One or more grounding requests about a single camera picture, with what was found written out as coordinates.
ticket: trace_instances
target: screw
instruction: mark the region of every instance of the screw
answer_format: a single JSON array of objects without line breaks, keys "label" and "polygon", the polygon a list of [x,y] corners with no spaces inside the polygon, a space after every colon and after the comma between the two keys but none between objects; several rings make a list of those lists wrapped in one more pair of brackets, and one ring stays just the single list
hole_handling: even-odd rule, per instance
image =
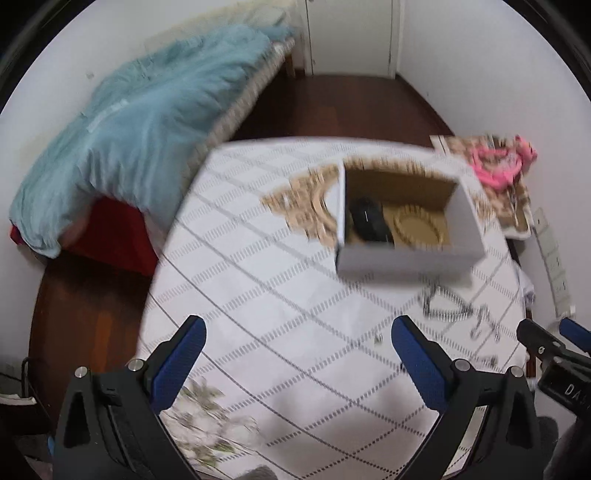
[{"label": "screw", "polygon": [[137,372],[138,370],[142,370],[144,366],[144,361],[141,358],[134,358],[130,360],[127,364],[127,368],[129,368],[132,372]]},{"label": "screw", "polygon": [[516,366],[512,366],[511,367],[511,375],[513,375],[514,377],[523,377],[523,370],[519,367]]},{"label": "screw", "polygon": [[470,362],[464,360],[463,358],[456,360],[454,364],[460,372],[467,372],[468,370],[470,370]]},{"label": "screw", "polygon": [[76,368],[76,371],[74,372],[74,376],[77,378],[82,378],[82,377],[85,377],[87,373],[88,373],[88,369],[86,367],[78,367],[78,368]]}]

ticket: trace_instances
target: power strip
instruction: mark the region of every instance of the power strip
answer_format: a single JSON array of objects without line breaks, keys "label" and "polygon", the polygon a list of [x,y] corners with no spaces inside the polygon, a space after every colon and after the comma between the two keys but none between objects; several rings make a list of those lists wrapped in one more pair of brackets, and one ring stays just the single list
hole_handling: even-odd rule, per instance
[{"label": "power strip", "polygon": [[540,246],[540,252],[544,259],[544,265],[552,287],[556,318],[562,319],[569,317],[574,319],[575,308],[569,293],[566,270],[564,269],[558,251],[558,242],[554,237],[552,227],[548,223],[542,208],[538,208],[534,212],[534,233]]}]

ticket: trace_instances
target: necklace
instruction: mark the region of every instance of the necklace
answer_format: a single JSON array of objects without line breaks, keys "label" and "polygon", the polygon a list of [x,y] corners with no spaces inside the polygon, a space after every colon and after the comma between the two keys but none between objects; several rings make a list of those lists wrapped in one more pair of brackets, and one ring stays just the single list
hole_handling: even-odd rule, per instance
[{"label": "necklace", "polygon": [[[443,310],[443,309],[432,309],[431,301],[435,295],[440,295],[444,298],[451,300],[459,308],[457,310]],[[470,330],[470,338],[476,340],[482,333],[481,324],[484,320],[491,327],[495,334],[495,341],[498,343],[501,340],[499,333],[499,326],[495,324],[491,319],[491,314],[488,311],[486,305],[481,305],[478,309],[474,308],[471,303],[466,302],[457,293],[445,287],[443,285],[431,285],[429,292],[423,295],[423,315],[426,318],[438,318],[442,322],[458,322],[467,320],[468,317],[476,315],[476,325]]]}]

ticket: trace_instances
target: table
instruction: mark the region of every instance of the table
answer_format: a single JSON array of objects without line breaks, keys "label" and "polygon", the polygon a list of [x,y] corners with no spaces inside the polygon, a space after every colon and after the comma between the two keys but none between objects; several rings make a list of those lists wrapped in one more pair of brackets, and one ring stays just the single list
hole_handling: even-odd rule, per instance
[{"label": "table", "polygon": [[[454,281],[383,281],[335,273],[335,165],[351,156],[460,176],[479,212],[487,256]],[[229,143],[194,180],[160,260],[142,321],[146,358],[183,320],[206,346],[163,423],[196,469],[235,478],[268,465],[280,479],[394,478],[430,430],[427,409],[389,339],[409,315],[452,358],[480,369],[523,365],[522,294],[503,234],[463,160],[390,142],[292,138]],[[490,322],[425,315],[444,285]],[[436,308],[457,302],[437,295]],[[449,471],[461,468],[478,411]]]}]

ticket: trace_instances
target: cardboard box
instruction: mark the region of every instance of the cardboard box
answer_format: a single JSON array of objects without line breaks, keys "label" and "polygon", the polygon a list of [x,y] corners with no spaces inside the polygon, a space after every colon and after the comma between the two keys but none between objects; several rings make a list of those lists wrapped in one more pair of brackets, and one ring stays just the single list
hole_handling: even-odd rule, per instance
[{"label": "cardboard box", "polygon": [[[348,205],[361,197],[381,204],[394,247],[364,242],[355,233]],[[401,239],[394,228],[394,214],[405,205],[418,205],[428,212],[443,237],[442,245],[437,246],[433,228],[412,216],[401,221],[404,231],[433,247],[413,248]],[[476,210],[460,179],[340,166],[335,255],[339,274],[458,274],[470,270],[485,254]]]}]

